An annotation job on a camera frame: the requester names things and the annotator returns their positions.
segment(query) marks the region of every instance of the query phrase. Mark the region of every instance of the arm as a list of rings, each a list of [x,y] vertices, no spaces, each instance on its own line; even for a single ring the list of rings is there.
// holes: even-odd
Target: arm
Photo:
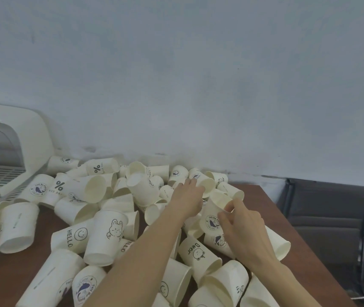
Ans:
[[[179,229],[200,212],[204,187],[179,184],[159,218],[138,238],[84,303],[84,307],[151,307]]]
[[[321,307],[276,258],[260,213],[234,199],[218,215],[226,242],[238,260],[249,268],[281,307]]]

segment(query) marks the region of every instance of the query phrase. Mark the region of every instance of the wall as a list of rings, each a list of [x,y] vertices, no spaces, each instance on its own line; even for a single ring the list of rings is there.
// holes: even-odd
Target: wall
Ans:
[[[0,103],[62,155],[364,185],[364,0],[0,0]]]

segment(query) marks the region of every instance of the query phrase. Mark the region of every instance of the brown tabletop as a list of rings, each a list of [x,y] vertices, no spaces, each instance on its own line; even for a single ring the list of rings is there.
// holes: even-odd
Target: brown tabletop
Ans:
[[[245,192],[244,203],[251,210],[259,211],[265,223],[272,230],[291,242],[291,250],[282,261],[297,280],[312,294],[323,307],[355,307],[346,292],[341,288],[325,266],[307,246],[297,231],[289,224],[276,205],[259,186],[238,184]],[[146,224],[141,218],[139,233]],[[36,238],[28,249],[14,253],[0,253],[0,307],[14,307],[31,280],[50,254],[50,239],[53,232],[67,227],[52,210],[40,208]],[[230,258],[214,251],[226,263]],[[192,279],[181,307],[188,306],[190,296],[197,289]],[[58,307],[73,307],[71,291],[58,304]]]

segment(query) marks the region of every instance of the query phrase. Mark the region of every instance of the forearm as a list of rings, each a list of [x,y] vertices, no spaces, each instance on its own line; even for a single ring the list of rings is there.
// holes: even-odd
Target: forearm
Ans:
[[[151,307],[183,222],[170,207],[165,208],[154,224],[115,262],[84,307]]]
[[[279,261],[264,264],[254,273],[280,307],[321,307]]]

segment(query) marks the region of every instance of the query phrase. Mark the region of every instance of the person's right arm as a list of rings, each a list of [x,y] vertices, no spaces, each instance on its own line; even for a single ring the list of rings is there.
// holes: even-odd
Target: person's right arm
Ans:
[[[257,211],[248,210],[234,199],[218,215],[226,242],[237,259],[253,272],[280,307],[321,307],[296,280],[291,270],[279,262]]]

